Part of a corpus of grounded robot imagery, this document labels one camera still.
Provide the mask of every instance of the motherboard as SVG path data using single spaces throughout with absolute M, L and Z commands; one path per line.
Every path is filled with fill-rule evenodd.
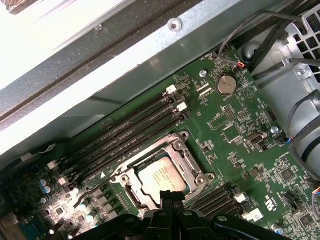
M 224 57 L 239 60 L 232 47 Z M 248 70 L 212 51 L 12 177 L 2 228 L 72 239 L 122 214 L 143 217 L 170 190 L 208 219 L 320 239 L 314 182 L 289 144 Z

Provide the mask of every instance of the electrolytic capacitor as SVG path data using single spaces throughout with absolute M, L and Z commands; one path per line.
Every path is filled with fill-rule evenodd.
M 40 181 L 39 181 L 39 185 L 41 187 L 44 187 L 44 186 L 48 185 L 49 183 L 50 183 L 50 179 L 46 176 L 43 177 L 42 179 L 40 179 Z
M 89 206 L 89 201 L 88 200 L 84 200 L 80 205 L 79 205 L 79 210 L 80 211 L 85 211 L 87 209 L 87 207 Z
M 75 236 L 77 236 L 79 231 L 80 231 L 79 228 L 73 229 L 73 231 L 70 234 L 68 234 L 68 239 L 73 239 Z
M 51 193 L 54 189 L 55 189 L 55 186 L 54 186 L 53 184 L 49 184 L 49 185 L 47 185 L 47 186 L 45 186 L 45 187 L 43 188 L 43 192 L 44 192 L 45 194 L 49 194 L 49 193 Z
M 58 232 L 58 230 L 62 227 L 62 223 L 61 222 L 57 222 L 57 224 L 55 224 L 50 230 L 49 230 L 49 233 L 51 235 L 55 234 Z
M 86 220 L 92 223 L 96 217 L 97 213 L 95 211 L 91 211 L 88 216 L 86 216 Z
M 284 230 L 278 225 L 278 224 L 273 224 L 271 226 L 272 231 L 274 231 L 276 234 L 283 235 L 285 232 Z

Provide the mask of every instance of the cpu socket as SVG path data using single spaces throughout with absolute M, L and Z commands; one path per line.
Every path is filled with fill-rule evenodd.
M 113 184 L 121 184 L 143 213 L 160 207 L 160 191 L 183 192 L 186 201 L 196 197 L 215 178 L 204 174 L 185 142 L 187 131 L 169 134 L 121 164 Z

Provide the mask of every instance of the black cable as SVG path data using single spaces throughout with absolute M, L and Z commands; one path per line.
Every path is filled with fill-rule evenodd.
M 298 8 L 292 14 L 298 16 L 308 11 L 309 9 L 316 7 L 319 4 L 319 0 L 309 0 L 306 3 L 302 4 L 300 7 L 299 5 L 301 4 L 301 2 L 295 2 L 294 4 L 297 4 Z M 274 26 L 269 35 L 265 38 L 263 43 L 255 51 L 254 55 L 250 59 L 250 65 L 248 66 L 248 70 L 250 72 L 253 72 L 257 68 L 257 66 L 263 61 L 263 59 L 265 59 L 273 45 L 280 38 L 285 29 L 291 24 L 291 22 L 291 20 L 278 21 L 277 25 Z
M 301 159 L 306 163 L 308 161 L 308 158 L 310 154 L 315 150 L 317 146 L 320 145 L 320 136 L 317 137 L 315 140 L 313 140 L 309 146 L 304 150 Z
M 320 60 L 314 60 L 314 59 L 304 59 L 304 58 L 292 58 L 289 59 L 290 64 L 306 64 L 306 65 L 310 65 L 310 66 L 314 66 L 314 67 L 318 67 L 320 68 Z M 268 76 L 269 74 L 272 74 L 275 71 L 278 71 L 282 68 L 284 68 L 284 64 L 282 62 L 270 67 L 269 69 L 258 73 L 256 75 L 253 76 L 254 80 L 259 80 L 262 79 L 266 76 Z
M 280 11 L 281 14 L 290 14 L 297 9 L 297 6 L 303 4 L 303 1 L 296 0 L 293 3 L 291 3 L 289 6 L 284 8 Z M 240 49 L 242 46 L 244 46 L 246 43 L 248 43 L 250 40 L 252 40 L 254 37 L 262 34 L 264 31 L 270 29 L 274 25 L 276 25 L 279 22 L 279 19 L 277 17 L 269 17 L 263 22 L 259 23 L 258 25 L 254 26 L 250 30 L 246 31 L 241 36 L 237 37 L 232 44 L 236 49 Z
M 317 128 L 320 127 L 320 116 L 316 117 L 312 120 L 308 125 L 306 125 L 293 139 L 289 146 L 289 153 L 291 156 L 296 160 L 297 164 L 299 164 L 307 173 L 308 175 L 320 182 L 320 176 L 316 174 L 300 157 L 298 154 L 296 147 L 303 139 L 305 139 L 308 135 L 314 132 Z
M 292 119 L 294 118 L 294 115 L 296 114 L 298 108 L 305 102 L 312 100 L 317 94 L 319 93 L 319 90 L 314 90 L 312 93 L 310 93 L 308 96 L 305 96 L 302 98 L 300 101 L 298 101 L 293 108 L 291 109 L 289 116 L 288 116 L 288 121 L 287 121 L 287 130 L 286 130 L 286 136 L 288 138 L 291 137 L 290 130 L 291 130 L 291 123 Z
M 227 63 L 231 63 L 231 64 L 235 64 L 237 65 L 238 62 L 234 61 L 234 60 L 230 60 L 227 59 L 225 57 L 222 56 L 222 53 L 225 49 L 225 47 L 227 46 L 227 44 L 231 41 L 231 39 L 238 33 L 240 32 L 249 22 L 251 22 L 252 20 L 254 20 L 256 17 L 262 15 L 262 14 L 267 14 L 267 15 L 271 15 L 277 18 L 282 18 L 282 19 L 287 19 L 291 21 L 298 21 L 301 22 L 302 19 L 300 17 L 297 16 L 292 16 L 292 15 L 288 15 L 288 14 L 283 14 L 283 13 L 278 13 L 278 12 L 273 12 L 273 11 L 267 11 L 267 10 L 261 10 L 256 12 L 255 14 L 253 14 L 252 16 L 250 16 L 249 18 L 247 18 L 243 23 L 241 23 L 222 43 L 220 49 L 219 49 L 219 58 Z

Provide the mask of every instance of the cable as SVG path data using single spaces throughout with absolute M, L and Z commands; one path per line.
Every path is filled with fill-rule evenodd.
M 286 130 L 286 136 L 290 138 L 290 130 L 291 130 L 291 123 L 292 119 L 294 118 L 294 115 L 296 114 L 298 108 L 305 103 L 306 101 L 312 100 L 317 94 L 319 93 L 319 90 L 314 90 L 312 93 L 310 93 L 308 96 L 304 97 L 300 101 L 298 101 L 293 108 L 291 109 L 289 116 L 288 116 L 288 121 L 287 121 L 287 130 Z
M 309 146 L 304 150 L 301 159 L 306 163 L 308 161 L 309 156 L 315 150 L 317 146 L 320 145 L 320 136 L 313 140 Z
M 309 0 L 301 6 L 301 2 L 295 2 L 295 4 L 298 5 L 296 10 L 292 14 L 298 16 L 308 11 L 309 9 L 316 7 L 319 4 L 319 0 Z M 250 59 L 248 70 L 251 73 L 257 68 L 257 66 L 259 66 L 263 59 L 265 59 L 271 48 L 286 30 L 286 28 L 291 24 L 291 22 L 291 20 L 280 20 L 278 21 L 278 24 L 274 26 L 274 28 L 271 30 L 271 32 L 268 34 L 263 43 L 255 51 L 254 55 Z
M 282 19 L 287 19 L 290 21 L 298 21 L 301 22 L 302 19 L 300 17 L 297 16 L 292 16 L 292 15 L 288 15 L 288 14 L 283 14 L 283 13 L 277 13 L 277 12 L 273 12 L 273 11 L 267 11 L 267 10 L 262 10 L 262 11 L 258 11 L 255 14 L 253 14 L 251 17 L 247 18 L 243 23 L 241 23 L 226 39 L 225 41 L 223 41 L 220 49 L 219 49 L 219 58 L 227 63 L 231 63 L 231 64 L 235 64 L 235 65 L 243 65 L 242 62 L 239 61 L 234 61 L 234 60 L 230 60 L 227 59 L 225 57 L 223 57 L 223 51 L 225 49 L 225 47 L 227 46 L 228 42 L 231 41 L 231 39 L 239 32 L 241 31 L 249 22 L 251 22 L 252 20 L 254 20 L 256 17 L 262 15 L 262 14 L 267 14 L 267 15 L 271 15 L 274 17 L 278 17 L 278 18 L 282 18 Z
M 306 64 L 306 65 L 310 65 L 310 66 L 314 66 L 314 67 L 318 67 L 320 68 L 320 60 L 314 60 L 314 59 L 304 59 L 304 58 L 292 58 L 292 59 L 288 59 L 290 64 Z M 269 69 L 258 73 L 256 75 L 253 76 L 254 80 L 259 80 L 262 79 L 266 76 L 268 76 L 269 74 L 274 73 L 275 71 L 278 71 L 282 68 L 285 68 L 286 66 L 283 64 L 283 62 L 280 62 L 272 67 L 270 67 Z
M 113 179 L 114 177 L 117 177 L 117 176 L 120 176 L 121 174 L 115 174 L 115 175 L 112 175 L 111 177 L 109 177 L 107 180 L 105 180 L 103 183 L 101 183 L 100 185 L 96 186 L 94 189 L 92 189 L 91 191 L 87 191 L 86 193 L 84 193 L 81 197 L 79 197 L 78 201 L 76 202 L 76 204 L 73 206 L 73 208 L 77 208 L 83 199 L 85 199 L 88 195 L 90 194 L 93 194 L 95 191 L 97 191 L 98 189 L 102 188 L 104 185 L 106 185 L 107 183 L 110 182 L 111 179 Z
M 297 164 L 299 164 L 308 175 L 320 182 L 320 177 L 316 174 L 300 157 L 298 154 L 296 147 L 303 139 L 305 139 L 308 135 L 310 135 L 313 131 L 320 127 L 320 116 L 317 116 L 314 120 L 312 120 L 308 125 L 306 125 L 293 139 L 289 146 L 289 153 L 296 160 Z
M 316 197 L 317 197 L 317 194 L 312 194 L 312 211 L 316 219 L 319 220 L 320 216 L 316 208 Z

